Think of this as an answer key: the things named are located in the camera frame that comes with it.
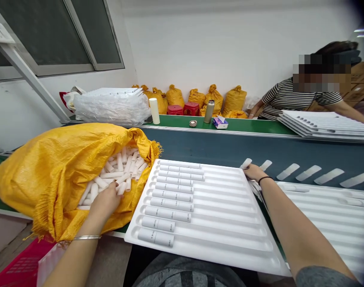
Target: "white wall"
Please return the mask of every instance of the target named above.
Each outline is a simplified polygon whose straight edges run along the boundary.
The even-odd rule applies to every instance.
[[[292,75],[299,54],[347,40],[360,20],[340,1],[122,0],[138,82],[164,92],[175,84],[236,85],[259,99]]]
[[[128,87],[137,83],[121,4],[116,0],[107,2],[125,69],[40,78],[61,106],[63,104],[59,92],[66,92],[74,85],[90,91],[101,87]],[[17,148],[33,137],[59,126],[56,115],[24,80],[0,82],[0,147],[2,149]]]

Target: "silver bracelet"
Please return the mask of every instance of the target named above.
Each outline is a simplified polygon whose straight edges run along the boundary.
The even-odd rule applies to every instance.
[[[83,236],[77,236],[73,240],[88,240],[88,239],[100,239],[100,235],[83,235]]]

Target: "window frame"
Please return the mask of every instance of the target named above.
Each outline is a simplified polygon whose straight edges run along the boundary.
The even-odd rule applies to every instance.
[[[105,11],[106,11],[108,19],[109,19],[110,28],[112,30],[112,34],[114,37],[115,45],[117,47],[117,52],[118,52],[121,63],[99,64],[96,62],[92,49],[90,48],[89,42],[86,38],[86,35],[81,26],[81,23],[78,20],[76,11],[73,7],[71,0],[63,0],[63,3],[69,13],[69,16],[78,33],[78,36],[84,46],[86,54],[88,55],[88,58],[91,62],[90,64],[38,65],[1,14],[0,14],[0,23],[3,24],[3,26],[7,29],[7,31],[11,34],[12,38],[15,40],[16,44],[14,44],[13,46],[15,47],[18,54],[24,59],[24,61],[31,68],[33,73],[38,77],[66,75],[66,74],[84,73],[84,72],[92,72],[92,71],[124,69],[125,65],[123,63],[122,55],[121,55],[121,52],[120,52],[120,49],[118,46],[117,36],[116,36],[115,30],[113,27],[112,18],[110,16],[108,4],[107,4],[106,0],[103,0],[103,2],[104,2]],[[21,79],[21,78],[22,78],[21,75],[17,72],[17,70],[13,66],[0,67],[0,81]]]

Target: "hand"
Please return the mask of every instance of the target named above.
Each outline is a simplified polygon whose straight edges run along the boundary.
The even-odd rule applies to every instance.
[[[252,163],[243,172],[247,178],[255,181],[259,181],[262,177],[268,176],[259,166]]]
[[[117,186],[116,182],[112,182],[109,186],[101,191],[90,206],[88,219],[95,224],[101,224],[103,227],[112,213],[117,209],[121,197],[123,195],[117,195],[115,190]]]

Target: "woman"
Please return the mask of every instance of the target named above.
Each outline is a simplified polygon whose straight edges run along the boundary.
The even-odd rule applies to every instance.
[[[282,244],[297,287],[362,287],[328,240],[285,195],[275,181],[251,164],[245,175],[260,183],[271,221]],[[119,204],[115,183],[92,203],[79,236],[96,236]],[[74,240],[44,287],[82,287],[88,277],[98,239]],[[161,253],[143,271],[135,287],[228,286],[244,287],[227,266]]]
[[[332,42],[306,57],[310,63],[299,65],[299,73],[270,89],[252,108],[252,119],[263,106],[259,120],[277,120],[282,110],[304,110],[315,100],[330,112],[364,123],[364,116],[345,103],[336,87],[348,86],[350,66],[361,61],[356,42]]]

